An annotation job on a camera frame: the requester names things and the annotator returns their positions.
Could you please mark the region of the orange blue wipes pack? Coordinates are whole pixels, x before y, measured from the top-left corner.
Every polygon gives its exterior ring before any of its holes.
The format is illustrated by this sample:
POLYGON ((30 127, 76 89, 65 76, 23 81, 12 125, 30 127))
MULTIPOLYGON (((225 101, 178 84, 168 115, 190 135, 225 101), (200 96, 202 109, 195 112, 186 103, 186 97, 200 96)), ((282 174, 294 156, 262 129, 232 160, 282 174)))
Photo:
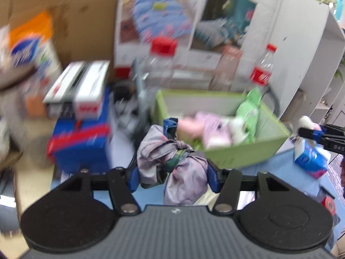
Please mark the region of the orange blue wipes pack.
POLYGON ((12 65, 34 64, 39 84, 47 87, 51 87, 62 73, 53 35, 53 22, 47 11, 12 29, 9 34, 12 65))

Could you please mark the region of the clear jar red lid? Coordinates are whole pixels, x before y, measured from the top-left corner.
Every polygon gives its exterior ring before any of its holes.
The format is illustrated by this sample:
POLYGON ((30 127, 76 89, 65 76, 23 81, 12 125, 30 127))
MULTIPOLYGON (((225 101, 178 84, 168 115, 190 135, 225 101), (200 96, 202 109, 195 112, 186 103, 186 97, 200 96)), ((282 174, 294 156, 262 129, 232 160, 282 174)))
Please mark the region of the clear jar red lid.
POLYGON ((174 75, 177 44, 175 39, 166 36, 152 39, 149 56, 144 63, 146 89, 152 94, 170 86, 174 75))

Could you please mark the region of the red tape roll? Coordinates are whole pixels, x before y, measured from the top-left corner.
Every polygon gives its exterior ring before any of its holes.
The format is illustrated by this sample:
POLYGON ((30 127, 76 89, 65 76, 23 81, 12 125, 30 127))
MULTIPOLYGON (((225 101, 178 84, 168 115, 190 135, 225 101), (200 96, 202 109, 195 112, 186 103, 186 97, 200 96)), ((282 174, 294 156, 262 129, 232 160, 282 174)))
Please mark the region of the red tape roll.
POLYGON ((334 216, 336 214, 336 205, 334 202, 334 198, 331 196, 325 196, 322 199, 321 204, 329 211, 329 213, 334 216))

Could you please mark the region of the blue tissue pack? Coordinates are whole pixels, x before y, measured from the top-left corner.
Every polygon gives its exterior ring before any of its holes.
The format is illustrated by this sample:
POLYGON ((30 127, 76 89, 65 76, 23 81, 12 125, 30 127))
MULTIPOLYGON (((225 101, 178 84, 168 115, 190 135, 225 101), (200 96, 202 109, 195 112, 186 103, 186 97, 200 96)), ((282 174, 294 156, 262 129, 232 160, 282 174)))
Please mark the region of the blue tissue pack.
POLYGON ((300 166, 307 174, 319 179, 328 171, 331 153, 322 147, 312 147, 300 138, 294 147, 294 163, 300 166))

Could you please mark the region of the cola bottle red label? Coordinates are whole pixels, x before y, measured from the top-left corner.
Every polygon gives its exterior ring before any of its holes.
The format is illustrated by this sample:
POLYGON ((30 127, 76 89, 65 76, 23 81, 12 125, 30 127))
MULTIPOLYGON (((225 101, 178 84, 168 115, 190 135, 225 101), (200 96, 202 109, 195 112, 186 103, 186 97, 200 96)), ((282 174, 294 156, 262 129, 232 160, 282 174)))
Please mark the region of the cola bottle red label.
POLYGON ((265 52, 256 60, 250 74, 251 82, 257 86, 261 92, 267 88, 273 74, 276 50, 276 45, 271 43, 267 44, 265 52))

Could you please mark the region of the white red small box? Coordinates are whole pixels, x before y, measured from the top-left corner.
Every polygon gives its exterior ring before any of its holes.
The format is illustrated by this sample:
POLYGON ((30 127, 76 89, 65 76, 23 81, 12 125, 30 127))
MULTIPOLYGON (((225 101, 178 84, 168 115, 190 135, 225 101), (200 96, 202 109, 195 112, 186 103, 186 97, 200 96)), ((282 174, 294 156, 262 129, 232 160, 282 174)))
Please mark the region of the white red small box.
POLYGON ((72 62, 48 91, 43 103, 51 118, 98 120, 110 62, 72 62))

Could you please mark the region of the bedding poster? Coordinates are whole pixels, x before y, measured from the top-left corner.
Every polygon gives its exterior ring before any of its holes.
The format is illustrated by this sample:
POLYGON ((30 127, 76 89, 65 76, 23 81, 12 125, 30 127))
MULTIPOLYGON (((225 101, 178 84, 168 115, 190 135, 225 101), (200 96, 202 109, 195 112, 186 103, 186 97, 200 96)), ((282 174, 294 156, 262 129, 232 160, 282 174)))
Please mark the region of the bedding poster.
POLYGON ((253 18, 253 0, 118 0, 114 68, 124 75, 135 58, 149 56, 151 41, 177 41, 178 66, 214 69, 224 46, 242 50, 253 18))

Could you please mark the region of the pink white socks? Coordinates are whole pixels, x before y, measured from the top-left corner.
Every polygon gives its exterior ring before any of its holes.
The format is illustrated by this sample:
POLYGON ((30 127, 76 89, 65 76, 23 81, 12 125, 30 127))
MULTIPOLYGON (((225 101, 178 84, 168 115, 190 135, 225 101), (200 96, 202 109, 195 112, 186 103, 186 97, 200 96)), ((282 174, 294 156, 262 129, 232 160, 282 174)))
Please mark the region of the pink white socks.
POLYGON ((298 129, 299 128, 307 128, 307 129, 320 129, 320 125, 317 123, 314 123, 309 117, 307 116, 302 116, 298 120, 298 129))

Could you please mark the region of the blue red box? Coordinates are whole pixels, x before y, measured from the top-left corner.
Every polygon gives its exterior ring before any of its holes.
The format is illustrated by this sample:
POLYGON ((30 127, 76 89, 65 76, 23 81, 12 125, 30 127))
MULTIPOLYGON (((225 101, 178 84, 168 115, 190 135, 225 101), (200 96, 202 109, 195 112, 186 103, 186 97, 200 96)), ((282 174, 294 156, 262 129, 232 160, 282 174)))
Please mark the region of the blue red box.
POLYGON ((48 159, 61 171, 74 174, 86 169, 91 173, 103 173, 111 168, 109 96, 107 87, 98 120, 57 120, 46 151, 48 159))

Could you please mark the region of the green towel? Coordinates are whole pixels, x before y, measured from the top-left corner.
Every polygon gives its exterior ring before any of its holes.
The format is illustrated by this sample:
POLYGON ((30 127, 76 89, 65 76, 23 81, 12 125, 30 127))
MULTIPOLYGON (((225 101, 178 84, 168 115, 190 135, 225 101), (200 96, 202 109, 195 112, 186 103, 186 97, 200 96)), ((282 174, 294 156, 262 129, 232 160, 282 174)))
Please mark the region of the green towel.
POLYGON ((253 88, 246 95, 246 99, 239 105, 236 111, 236 117, 241 118, 247 142, 254 142, 256 139, 256 130, 260 116, 260 104, 262 93, 258 87, 253 88))

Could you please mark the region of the white shelf unit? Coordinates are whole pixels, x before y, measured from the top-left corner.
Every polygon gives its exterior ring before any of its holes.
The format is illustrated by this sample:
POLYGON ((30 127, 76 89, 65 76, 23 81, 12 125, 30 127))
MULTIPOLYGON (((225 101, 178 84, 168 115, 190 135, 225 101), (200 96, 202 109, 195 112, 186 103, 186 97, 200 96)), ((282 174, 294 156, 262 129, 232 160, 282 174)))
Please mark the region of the white shelf unit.
POLYGON ((322 97, 344 53, 344 33, 329 7, 314 0, 278 0, 270 43, 277 46, 270 86, 278 118, 293 126, 301 116, 319 123, 322 97))

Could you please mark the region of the white small towel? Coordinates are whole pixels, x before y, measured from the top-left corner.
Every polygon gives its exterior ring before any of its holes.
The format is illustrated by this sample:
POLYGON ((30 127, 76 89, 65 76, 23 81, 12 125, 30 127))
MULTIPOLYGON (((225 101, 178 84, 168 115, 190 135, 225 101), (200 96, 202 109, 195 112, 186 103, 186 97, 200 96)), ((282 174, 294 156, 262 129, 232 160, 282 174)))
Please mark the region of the white small towel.
POLYGON ((248 138, 249 134, 245 131, 245 122, 242 118, 230 118, 227 125, 234 145, 241 144, 248 138))

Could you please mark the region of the purple knotted cloth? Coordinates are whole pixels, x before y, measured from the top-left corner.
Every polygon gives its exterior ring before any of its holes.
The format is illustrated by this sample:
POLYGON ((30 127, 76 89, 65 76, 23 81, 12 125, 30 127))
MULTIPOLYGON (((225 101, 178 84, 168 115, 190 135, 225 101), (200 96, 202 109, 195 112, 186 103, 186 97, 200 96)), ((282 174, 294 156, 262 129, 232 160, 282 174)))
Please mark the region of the purple knotted cloth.
POLYGON ((165 183, 165 205, 193 205, 208 190, 208 161, 176 137, 177 118, 151 125, 137 150, 140 181, 165 183))

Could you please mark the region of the green cardboard box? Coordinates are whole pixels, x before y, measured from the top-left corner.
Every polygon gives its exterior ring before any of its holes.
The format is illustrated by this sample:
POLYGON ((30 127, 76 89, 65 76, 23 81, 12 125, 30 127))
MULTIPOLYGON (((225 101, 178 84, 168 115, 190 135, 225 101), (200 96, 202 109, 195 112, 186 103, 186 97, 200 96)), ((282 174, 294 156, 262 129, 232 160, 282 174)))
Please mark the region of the green cardboard box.
POLYGON ((271 158, 289 137, 288 129, 264 102, 220 91, 161 90, 153 121, 177 118, 177 138, 204 152, 219 168, 242 168, 271 158))

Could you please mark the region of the pink tissue pack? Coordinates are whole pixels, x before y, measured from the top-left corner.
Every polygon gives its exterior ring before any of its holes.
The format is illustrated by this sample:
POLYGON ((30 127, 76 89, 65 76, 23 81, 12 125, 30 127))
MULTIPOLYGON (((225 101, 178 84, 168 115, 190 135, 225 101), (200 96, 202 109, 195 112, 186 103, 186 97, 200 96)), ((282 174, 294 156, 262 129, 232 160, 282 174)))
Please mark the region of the pink tissue pack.
POLYGON ((204 149, 232 145, 230 130, 217 114, 197 112, 194 117, 178 120, 177 138, 185 142, 199 140, 204 149))

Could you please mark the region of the pink tinted glass bottle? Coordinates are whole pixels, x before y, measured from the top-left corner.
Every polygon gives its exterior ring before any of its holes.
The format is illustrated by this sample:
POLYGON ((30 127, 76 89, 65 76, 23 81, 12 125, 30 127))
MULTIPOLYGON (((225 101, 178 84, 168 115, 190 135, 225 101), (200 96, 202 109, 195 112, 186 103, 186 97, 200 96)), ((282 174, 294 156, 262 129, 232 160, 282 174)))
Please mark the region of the pink tinted glass bottle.
POLYGON ((242 51, 234 46, 224 46, 222 56, 210 82, 210 89, 215 91, 230 91, 236 75, 237 67, 242 57, 242 51))

